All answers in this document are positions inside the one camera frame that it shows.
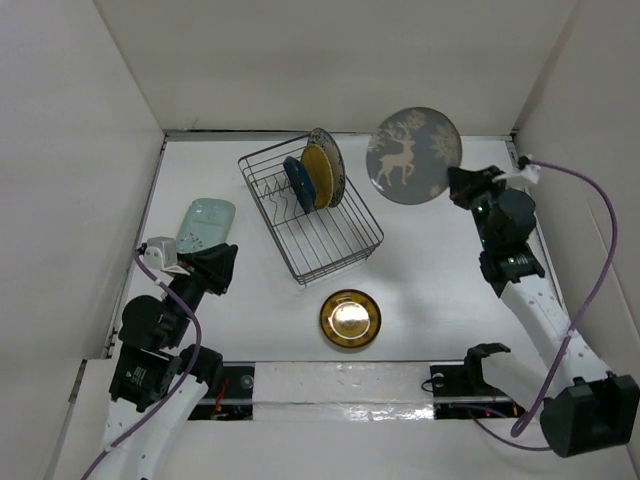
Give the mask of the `light green rectangular plate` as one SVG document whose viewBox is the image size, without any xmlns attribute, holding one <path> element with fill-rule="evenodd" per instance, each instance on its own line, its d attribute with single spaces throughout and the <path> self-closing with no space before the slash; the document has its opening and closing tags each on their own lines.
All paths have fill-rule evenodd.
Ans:
<svg viewBox="0 0 640 480">
<path fill-rule="evenodd" d="M 176 237 L 177 252 L 195 253 L 225 243 L 236 213 L 233 203 L 212 198 L 194 200 Z"/>
</svg>

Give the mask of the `grey deer plate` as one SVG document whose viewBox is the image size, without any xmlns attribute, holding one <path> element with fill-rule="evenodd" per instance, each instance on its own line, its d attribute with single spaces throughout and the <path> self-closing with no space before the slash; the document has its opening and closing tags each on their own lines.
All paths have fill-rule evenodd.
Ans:
<svg viewBox="0 0 640 480">
<path fill-rule="evenodd" d="M 448 169 L 462 163 L 461 136 L 442 112 L 404 108 L 381 122 L 366 152 L 369 179 L 378 193 L 400 205 L 419 205 L 449 186 Z"/>
</svg>

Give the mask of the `dark blue leaf dish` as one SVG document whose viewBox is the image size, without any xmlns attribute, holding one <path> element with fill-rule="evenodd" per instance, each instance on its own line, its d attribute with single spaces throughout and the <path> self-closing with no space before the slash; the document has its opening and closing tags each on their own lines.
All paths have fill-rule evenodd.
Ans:
<svg viewBox="0 0 640 480">
<path fill-rule="evenodd" d="M 316 201 L 316 189 L 312 183 L 306 167 L 296 158 L 287 156 L 283 161 L 283 167 L 291 188 L 293 189 L 298 203 L 305 214 L 313 212 Z"/>
</svg>

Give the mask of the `round bamboo woven plate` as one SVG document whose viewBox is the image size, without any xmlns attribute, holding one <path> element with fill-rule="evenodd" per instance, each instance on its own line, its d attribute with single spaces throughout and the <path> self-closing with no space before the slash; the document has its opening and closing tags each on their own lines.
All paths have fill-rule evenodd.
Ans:
<svg viewBox="0 0 640 480">
<path fill-rule="evenodd" d="M 300 161 L 307 170 L 316 191 L 314 206 L 326 208 L 333 196 L 334 180 L 331 163 L 324 149 L 316 144 L 308 144 Z"/>
</svg>

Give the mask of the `gold and black plate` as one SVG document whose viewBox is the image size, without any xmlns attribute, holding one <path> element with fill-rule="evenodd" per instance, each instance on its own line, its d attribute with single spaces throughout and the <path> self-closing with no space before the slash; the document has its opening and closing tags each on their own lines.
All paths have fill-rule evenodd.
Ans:
<svg viewBox="0 0 640 480">
<path fill-rule="evenodd" d="M 343 289 L 331 294 L 322 304 L 319 325 L 325 339 L 341 349 L 367 347 L 382 327 L 382 313 L 369 294 Z"/>
</svg>

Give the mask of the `blue floral round plate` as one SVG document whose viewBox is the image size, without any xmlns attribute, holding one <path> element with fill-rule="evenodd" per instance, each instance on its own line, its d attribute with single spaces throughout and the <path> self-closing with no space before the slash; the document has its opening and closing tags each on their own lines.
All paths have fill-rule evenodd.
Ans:
<svg viewBox="0 0 640 480">
<path fill-rule="evenodd" d="M 310 132 L 307 144 L 321 147 L 329 160 L 333 175 L 333 193 L 328 207 L 337 207 L 343 199 L 347 179 L 344 159 L 338 144 L 328 131 L 320 127 Z"/>
</svg>

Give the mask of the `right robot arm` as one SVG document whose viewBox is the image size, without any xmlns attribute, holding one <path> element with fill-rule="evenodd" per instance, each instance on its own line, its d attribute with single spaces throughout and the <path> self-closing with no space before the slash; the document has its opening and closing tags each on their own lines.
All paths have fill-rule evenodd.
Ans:
<svg viewBox="0 0 640 480">
<path fill-rule="evenodd" d="M 639 406 L 639 386 L 617 375 L 591 349 L 554 295 L 550 280 L 529 245 L 535 202 L 523 191 L 539 179 L 539 167 L 513 173 L 495 166 L 478 171 L 451 167 L 450 198 L 471 212 L 482 250 L 481 273 L 516 316 L 548 370 L 541 378 L 502 343 L 470 348 L 462 381 L 474 393 L 490 387 L 510 397 L 533 418 L 550 449 L 567 458 L 627 444 Z"/>
</svg>

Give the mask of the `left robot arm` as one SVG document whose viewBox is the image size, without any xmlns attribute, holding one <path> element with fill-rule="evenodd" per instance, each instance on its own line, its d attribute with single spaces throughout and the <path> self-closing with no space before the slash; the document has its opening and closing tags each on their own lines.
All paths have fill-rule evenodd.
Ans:
<svg viewBox="0 0 640 480">
<path fill-rule="evenodd" d="M 196 310 L 206 295 L 227 292 L 237 254 L 227 243 L 179 253 L 167 237 L 135 251 L 163 295 L 140 295 L 122 311 L 101 451 L 84 478 L 157 478 L 198 402 L 223 390 L 223 357 L 204 347 Z"/>
</svg>

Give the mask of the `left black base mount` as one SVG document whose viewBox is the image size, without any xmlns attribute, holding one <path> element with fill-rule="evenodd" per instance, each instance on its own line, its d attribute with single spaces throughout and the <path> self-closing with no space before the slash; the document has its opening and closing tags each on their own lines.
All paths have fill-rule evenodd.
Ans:
<svg viewBox="0 0 640 480">
<path fill-rule="evenodd" d="M 191 421 L 249 421 L 253 419 L 255 364 L 224 363 L 219 388 L 199 401 Z"/>
</svg>

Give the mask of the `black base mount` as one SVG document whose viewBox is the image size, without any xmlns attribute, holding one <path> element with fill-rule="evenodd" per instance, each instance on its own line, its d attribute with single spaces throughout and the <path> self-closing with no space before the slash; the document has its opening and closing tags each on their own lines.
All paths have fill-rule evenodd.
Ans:
<svg viewBox="0 0 640 480">
<path fill-rule="evenodd" d="M 219 388 L 199 401 L 191 421 L 249 421 L 253 419 L 255 364 L 224 363 Z"/>
<path fill-rule="evenodd" d="M 421 389 L 432 396 L 436 420 L 519 418 L 524 409 L 500 390 L 469 379 L 464 366 L 432 364 Z"/>
</svg>

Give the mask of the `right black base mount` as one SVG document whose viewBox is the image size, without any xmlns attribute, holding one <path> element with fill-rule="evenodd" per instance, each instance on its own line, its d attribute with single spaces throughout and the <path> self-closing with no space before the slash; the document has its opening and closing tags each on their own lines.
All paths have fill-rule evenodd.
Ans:
<svg viewBox="0 0 640 480">
<path fill-rule="evenodd" d="M 432 364 L 421 389 L 432 396 L 436 420 L 519 418 L 524 409 L 500 390 L 469 379 L 464 366 Z"/>
</svg>

